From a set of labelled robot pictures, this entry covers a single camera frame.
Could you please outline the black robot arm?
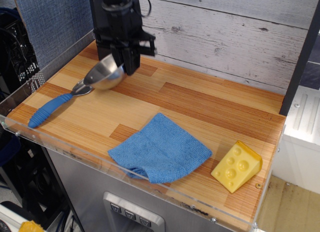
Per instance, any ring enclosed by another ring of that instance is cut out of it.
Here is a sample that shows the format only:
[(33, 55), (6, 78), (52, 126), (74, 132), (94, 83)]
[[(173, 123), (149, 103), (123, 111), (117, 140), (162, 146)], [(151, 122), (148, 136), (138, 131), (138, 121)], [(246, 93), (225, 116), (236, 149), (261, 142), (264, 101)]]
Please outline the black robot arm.
[(141, 55), (155, 56), (155, 36), (143, 30), (139, 0), (90, 0), (99, 59), (111, 54), (127, 75), (140, 67)]

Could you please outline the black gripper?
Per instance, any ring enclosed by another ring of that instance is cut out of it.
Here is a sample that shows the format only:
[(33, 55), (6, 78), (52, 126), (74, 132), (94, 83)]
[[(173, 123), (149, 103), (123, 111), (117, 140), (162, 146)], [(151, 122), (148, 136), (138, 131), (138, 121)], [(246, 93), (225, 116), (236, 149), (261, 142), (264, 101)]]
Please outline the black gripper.
[(124, 63), (126, 74), (133, 75), (140, 67), (140, 53), (156, 54), (155, 36), (142, 29), (143, 14), (139, 6), (104, 9), (108, 12), (110, 33), (115, 38), (110, 45), (114, 61), (117, 65)]

